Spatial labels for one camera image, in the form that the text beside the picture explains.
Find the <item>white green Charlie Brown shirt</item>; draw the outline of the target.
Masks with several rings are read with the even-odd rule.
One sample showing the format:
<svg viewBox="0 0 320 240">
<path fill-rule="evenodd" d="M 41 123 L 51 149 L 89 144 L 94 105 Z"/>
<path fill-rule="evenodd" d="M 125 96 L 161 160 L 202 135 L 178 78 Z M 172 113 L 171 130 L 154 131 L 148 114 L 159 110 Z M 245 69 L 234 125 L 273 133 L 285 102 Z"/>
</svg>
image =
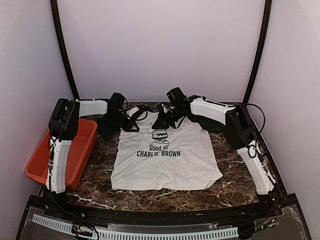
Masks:
<svg viewBox="0 0 320 240">
<path fill-rule="evenodd" d="M 223 177 L 210 135 L 197 122 L 184 119 L 178 129 L 148 133 L 158 114 L 147 109 L 137 122 L 139 132 L 127 132 L 97 119 L 97 132 L 107 139 L 120 132 L 110 181 L 114 190 L 170 189 L 195 191 L 210 188 Z"/>
</svg>

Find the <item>dark brooch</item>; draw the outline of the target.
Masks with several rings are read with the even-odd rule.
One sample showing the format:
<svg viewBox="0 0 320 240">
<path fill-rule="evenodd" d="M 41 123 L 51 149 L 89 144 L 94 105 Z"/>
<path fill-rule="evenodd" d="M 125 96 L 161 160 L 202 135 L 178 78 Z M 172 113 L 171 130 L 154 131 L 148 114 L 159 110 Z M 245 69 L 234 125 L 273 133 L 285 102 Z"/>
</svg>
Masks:
<svg viewBox="0 0 320 240">
<path fill-rule="evenodd" d="M 154 122 L 151 122 L 150 126 L 149 126 L 149 128 L 147 130 L 149 134 L 152 134 L 154 132 L 153 125 L 154 125 Z"/>
</svg>

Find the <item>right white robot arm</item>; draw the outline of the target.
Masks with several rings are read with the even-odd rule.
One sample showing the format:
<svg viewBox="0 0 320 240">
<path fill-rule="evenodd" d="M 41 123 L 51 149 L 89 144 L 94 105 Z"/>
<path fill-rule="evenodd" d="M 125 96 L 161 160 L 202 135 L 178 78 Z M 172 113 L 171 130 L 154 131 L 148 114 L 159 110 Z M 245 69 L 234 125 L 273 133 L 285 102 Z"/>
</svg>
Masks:
<svg viewBox="0 0 320 240">
<path fill-rule="evenodd" d="M 225 126 L 225 139 L 241 156 L 255 183 L 258 195 L 270 194 L 275 180 L 258 146 L 259 135 L 246 104 L 223 104 L 204 96 L 187 97 L 179 87 L 167 94 L 172 108 L 161 106 L 153 130 L 177 129 L 176 123 L 184 117 L 195 115 L 217 121 Z"/>
</svg>

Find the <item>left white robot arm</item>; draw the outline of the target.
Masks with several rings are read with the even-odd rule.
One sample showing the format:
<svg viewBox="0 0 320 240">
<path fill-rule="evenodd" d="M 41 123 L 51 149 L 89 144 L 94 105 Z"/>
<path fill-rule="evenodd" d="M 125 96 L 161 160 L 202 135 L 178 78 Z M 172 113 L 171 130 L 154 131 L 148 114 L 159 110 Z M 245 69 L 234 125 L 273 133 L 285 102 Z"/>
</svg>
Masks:
<svg viewBox="0 0 320 240">
<path fill-rule="evenodd" d="M 68 155 L 78 133 L 81 117 L 101 115 L 103 122 L 111 123 L 126 132 L 140 130 L 137 122 L 143 119 L 141 115 L 147 114 L 148 109 L 144 105 L 138 105 L 136 112 L 129 115 L 123 109 L 125 100 L 117 92 L 110 99 L 58 99 L 48 124 L 50 157 L 45 185 L 51 193 L 62 194 L 66 191 Z"/>
</svg>

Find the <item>red plastic bin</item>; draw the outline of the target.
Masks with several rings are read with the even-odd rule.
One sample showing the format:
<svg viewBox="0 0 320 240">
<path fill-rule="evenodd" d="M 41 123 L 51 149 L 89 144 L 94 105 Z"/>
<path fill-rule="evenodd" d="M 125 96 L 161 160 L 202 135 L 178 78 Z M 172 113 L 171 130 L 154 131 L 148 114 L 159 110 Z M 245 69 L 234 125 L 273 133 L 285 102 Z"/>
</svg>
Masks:
<svg viewBox="0 0 320 240">
<path fill-rule="evenodd" d="M 78 121 L 78 132 L 72 141 L 67 158 L 65 183 L 68 189 L 76 190 L 79 185 L 96 143 L 97 128 L 98 125 L 93 120 L 81 118 Z M 26 176 L 42 185 L 46 184 L 48 176 L 49 139 L 50 134 L 47 132 L 39 142 L 25 168 Z"/>
</svg>

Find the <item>left black frame post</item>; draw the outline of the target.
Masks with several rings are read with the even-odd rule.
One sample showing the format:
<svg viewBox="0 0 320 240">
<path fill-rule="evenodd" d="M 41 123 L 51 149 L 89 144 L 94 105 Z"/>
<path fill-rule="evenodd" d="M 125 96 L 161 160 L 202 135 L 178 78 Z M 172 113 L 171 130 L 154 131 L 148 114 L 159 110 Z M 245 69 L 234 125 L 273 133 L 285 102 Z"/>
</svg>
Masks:
<svg viewBox="0 0 320 240">
<path fill-rule="evenodd" d="M 62 63 L 64 66 L 65 74 L 67 77 L 68 85 L 71 90 L 73 98 L 79 100 L 80 94 L 79 94 L 79 91 L 78 91 L 78 88 L 76 85 L 75 78 L 73 76 L 71 63 L 70 63 L 67 48 L 66 48 L 66 43 L 65 43 L 65 39 L 64 39 L 63 28 L 62 28 L 62 23 L 61 23 L 61 18 L 60 18 L 58 1 L 57 0 L 50 0 L 50 8 L 51 8 L 51 14 L 52 14 L 52 19 L 53 19 L 53 24 L 54 24 L 55 35 L 56 35 Z"/>
</svg>

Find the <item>black frame post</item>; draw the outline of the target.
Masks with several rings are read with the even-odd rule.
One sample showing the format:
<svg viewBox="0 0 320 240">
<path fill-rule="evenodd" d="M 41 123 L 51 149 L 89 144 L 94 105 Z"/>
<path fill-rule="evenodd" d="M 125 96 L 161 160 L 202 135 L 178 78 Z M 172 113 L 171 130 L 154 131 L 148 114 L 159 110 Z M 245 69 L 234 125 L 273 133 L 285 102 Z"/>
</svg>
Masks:
<svg viewBox="0 0 320 240">
<path fill-rule="evenodd" d="M 265 0 L 264 1 L 264 8 L 263 8 L 263 15 L 262 15 L 262 22 L 261 22 L 261 27 L 260 27 L 260 33 L 258 37 L 258 42 L 257 42 L 257 47 L 256 47 L 256 52 L 252 64 L 252 69 L 250 72 L 250 76 L 248 79 L 247 87 L 244 93 L 244 97 L 242 100 L 242 103 L 247 104 L 250 100 L 250 97 L 252 95 L 254 85 L 257 79 L 263 51 L 264 51 L 264 46 L 267 38 L 267 32 L 268 32 L 268 27 L 269 27 L 269 21 L 270 21 L 270 15 L 271 15 L 271 10 L 272 10 L 272 0 Z"/>
<path fill-rule="evenodd" d="M 66 43 L 65 43 L 65 39 L 64 39 L 63 28 L 62 28 L 62 23 L 61 23 L 61 18 L 60 18 L 58 1 L 57 0 L 50 0 L 50 8 L 51 8 L 51 14 L 52 14 L 52 19 L 53 19 L 53 24 L 54 24 L 55 35 L 56 35 L 62 63 L 64 66 L 65 74 L 67 77 L 68 85 L 71 90 L 73 98 L 79 100 L 80 94 L 79 94 L 79 91 L 78 91 L 78 88 L 76 85 L 75 78 L 73 76 L 71 63 L 70 63 L 67 48 L 66 48 Z"/>
</svg>

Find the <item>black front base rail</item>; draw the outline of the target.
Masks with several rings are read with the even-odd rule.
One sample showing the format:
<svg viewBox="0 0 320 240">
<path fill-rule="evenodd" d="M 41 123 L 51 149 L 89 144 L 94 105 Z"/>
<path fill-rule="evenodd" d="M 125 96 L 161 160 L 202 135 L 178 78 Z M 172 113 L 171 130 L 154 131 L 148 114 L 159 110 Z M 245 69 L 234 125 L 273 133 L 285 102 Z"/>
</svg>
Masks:
<svg viewBox="0 0 320 240">
<path fill-rule="evenodd" d="M 284 213 L 284 208 L 298 206 L 297 196 L 292 193 L 279 197 L 274 203 L 256 202 L 247 205 L 199 211 L 183 212 L 141 212 L 94 208 L 70 203 L 59 209 L 53 202 L 43 197 L 30 195 L 24 213 L 32 209 L 50 217 L 57 217 L 77 224 L 105 227 L 108 224 L 141 226 L 178 226 L 218 223 L 220 226 L 243 227 L 254 225 L 259 219 L 273 217 L 276 211 Z"/>
</svg>

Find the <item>right black frame post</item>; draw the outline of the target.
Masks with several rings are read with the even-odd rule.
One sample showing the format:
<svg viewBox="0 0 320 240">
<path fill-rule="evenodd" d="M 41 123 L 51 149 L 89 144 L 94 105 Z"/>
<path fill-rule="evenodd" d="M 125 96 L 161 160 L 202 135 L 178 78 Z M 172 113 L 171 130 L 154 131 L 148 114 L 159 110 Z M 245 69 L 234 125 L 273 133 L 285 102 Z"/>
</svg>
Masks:
<svg viewBox="0 0 320 240">
<path fill-rule="evenodd" d="M 250 97 L 252 95 L 254 85 L 257 79 L 263 51 L 264 51 L 264 46 L 267 38 L 267 32 L 268 32 L 268 27 L 269 27 L 269 21 L 270 21 L 270 15 L 271 15 L 271 10 L 272 10 L 272 0 L 265 0 L 264 1 L 264 8 L 263 8 L 263 15 L 262 15 L 262 22 L 261 22 L 261 27 L 260 27 L 260 33 L 258 37 L 258 42 L 257 42 L 257 47 L 256 47 L 256 52 L 252 64 L 252 69 L 250 72 L 250 76 L 248 79 L 247 87 L 244 93 L 244 97 L 242 100 L 242 103 L 247 104 L 250 100 Z"/>
</svg>

